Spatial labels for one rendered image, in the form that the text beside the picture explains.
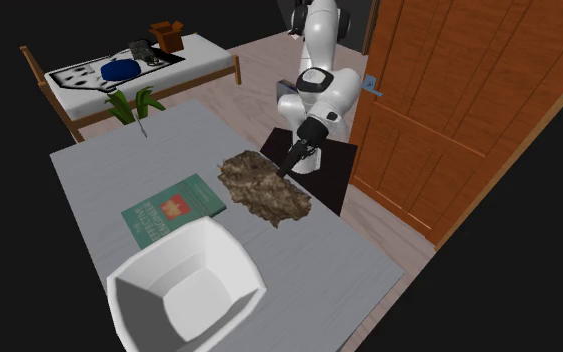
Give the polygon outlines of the dark robot stand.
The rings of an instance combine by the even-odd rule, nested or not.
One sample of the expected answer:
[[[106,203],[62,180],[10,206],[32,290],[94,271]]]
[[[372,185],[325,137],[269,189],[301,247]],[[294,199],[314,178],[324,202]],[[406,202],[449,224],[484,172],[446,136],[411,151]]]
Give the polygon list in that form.
[[[285,160],[291,148],[290,130],[275,127],[260,149],[260,152],[277,166]],[[357,152],[354,144],[326,139],[321,145],[320,169],[309,174],[290,171],[293,179],[311,195],[340,216],[350,175]]]

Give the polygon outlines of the brown shaggy cloth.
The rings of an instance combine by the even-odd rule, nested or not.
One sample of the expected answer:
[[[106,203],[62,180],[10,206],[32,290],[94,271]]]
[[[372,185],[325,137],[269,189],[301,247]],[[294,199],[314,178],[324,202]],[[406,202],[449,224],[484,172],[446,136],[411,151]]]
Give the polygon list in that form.
[[[277,175],[278,168],[259,152],[245,150],[224,159],[218,179],[231,199],[274,228],[284,220],[298,221],[311,209],[311,197]]]

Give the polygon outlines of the wooden bed with white mattress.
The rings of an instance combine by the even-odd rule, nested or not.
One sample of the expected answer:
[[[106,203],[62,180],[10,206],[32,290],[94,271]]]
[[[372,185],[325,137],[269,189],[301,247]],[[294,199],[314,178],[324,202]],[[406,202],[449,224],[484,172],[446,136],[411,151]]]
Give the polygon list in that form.
[[[131,50],[126,48],[109,56],[85,61],[43,72],[29,48],[20,48],[26,58],[38,87],[61,118],[76,142],[84,137],[80,130],[112,117],[108,96],[121,91],[130,107],[136,105],[136,94],[143,88],[150,89],[150,97],[160,100],[190,88],[208,83],[223,76],[234,75],[241,83],[239,57],[194,33],[182,37],[184,48],[167,54],[152,46],[159,62],[148,65],[137,63],[141,73],[120,81],[104,78],[101,68],[119,60],[131,59]]]

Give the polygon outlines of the brown wooden door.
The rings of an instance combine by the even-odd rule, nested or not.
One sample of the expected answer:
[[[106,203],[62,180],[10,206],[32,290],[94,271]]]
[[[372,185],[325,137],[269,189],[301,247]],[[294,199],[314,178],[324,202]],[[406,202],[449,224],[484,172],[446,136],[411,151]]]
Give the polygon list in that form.
[[[380,0],[351,183],[436,246],[563,106],[563,0]]]

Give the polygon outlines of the green book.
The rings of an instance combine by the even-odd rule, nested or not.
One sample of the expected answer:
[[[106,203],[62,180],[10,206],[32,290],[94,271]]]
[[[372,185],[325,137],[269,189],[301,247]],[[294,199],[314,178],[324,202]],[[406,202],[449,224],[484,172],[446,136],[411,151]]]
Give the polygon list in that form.
[[[124,210],[121,215],[140,249],[201,217],[214,217],[227,206],[198,175],[193,174]]]

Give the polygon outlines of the green leafy plant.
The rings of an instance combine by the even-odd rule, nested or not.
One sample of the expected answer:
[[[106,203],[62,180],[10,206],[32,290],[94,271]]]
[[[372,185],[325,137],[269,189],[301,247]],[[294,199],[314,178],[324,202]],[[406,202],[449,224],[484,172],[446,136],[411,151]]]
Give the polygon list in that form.
[[[127,125],[133,123],[136,119],[146,118],[149,115],[150,106],[160,111],[166,110],[159,101],[151,97],[151,93],[152,86],[144,87],[136,93],[134,98],[136,113],[133,113],[124,93],[120,90],[117,90],[113,94],[108,94],[105,103],[110,103],[112,107],[109,109],[109,112],[123,125]]]

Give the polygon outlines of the white square bowl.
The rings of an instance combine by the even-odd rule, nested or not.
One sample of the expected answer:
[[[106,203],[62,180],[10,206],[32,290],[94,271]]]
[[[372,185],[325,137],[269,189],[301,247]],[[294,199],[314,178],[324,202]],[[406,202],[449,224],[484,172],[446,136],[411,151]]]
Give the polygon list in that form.
[[[107,278],[126,352],[210,352],[266,291],[241,243],[209,217],[164,236]]]

